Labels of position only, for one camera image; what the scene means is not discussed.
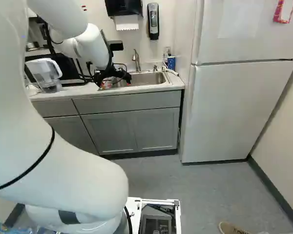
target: faucet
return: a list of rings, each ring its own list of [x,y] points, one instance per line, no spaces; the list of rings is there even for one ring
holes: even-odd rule
[[[136,49],[133,49],[133,51],[135,52],[132,56],[132,61],[135,61],[136,63],[136,72],[140,72],[141,71],[141,66],[140,66],[140,59],[139,59],[139,54],[137,52]]]

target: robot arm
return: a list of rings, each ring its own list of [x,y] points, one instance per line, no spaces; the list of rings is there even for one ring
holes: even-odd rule
[[[63,40],[74,37],[83,53],[91,46],[95,36],[87,33],[89,26],[74,0],[28,3]],[[127,200],[127,177],[118,165],[54,133],[27,98],[23,85],[26,8],[25,0],[0,0],[0,197],[29,205],[35,221],[56,231],[113,233]],[[93,45],[103,46],[102,40],[97,43]],[[95,59],[106,64],[106,48],[98,50],[93,46],[93,57],[102,54]],[[79,223],[66,225],[63,212],[74,214]]]
[[[112,55],[99,28],[87,22],[76,0],[28,0],[28,6],[49,25],[53,46],[71,58],[91,61],[99,71],[97,85],[106,77],[119,77],[128,83],[131,75],[116,71]]]

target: kitchen sink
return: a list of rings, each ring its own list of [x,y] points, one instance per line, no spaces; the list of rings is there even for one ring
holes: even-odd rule
[[[99,90],[128,88],[133,86],[143,85],[160,85],[171,84],[166,73],[163,72],[131,72],[131,84],[123,79],[112,77],[111,80],[106,81],[105,88],[101,87]]]

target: shoe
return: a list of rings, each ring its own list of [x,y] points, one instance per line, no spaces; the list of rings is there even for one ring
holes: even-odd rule
[[[252,234],[227,222],[220,222],[218,228],[222,234]]]

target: white countertop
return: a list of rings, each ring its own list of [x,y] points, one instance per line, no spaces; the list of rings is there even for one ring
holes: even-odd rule
[[[88,83],[83,86],[72,86],[65,87],[63,91],[44,94],[38,93],[30,96],[31,101],[46,101],[46,100],[60,100],[60,99],[70,99],[70,98],[91,98],[100,96],[112,96],[112,95],[122,95],[122,94],[137,94],[137,93],[149,93],[149,92],[159,92],[159,91],[169,91],[169,90],[182,90],[185,88],[185,84],[178,77],[172,73],[167,72],[170,84],[156,84],[156,85],[145,85],[145,86],[132,86],[124,87],[110,90],[98,91],[98,87],[94,83]]]

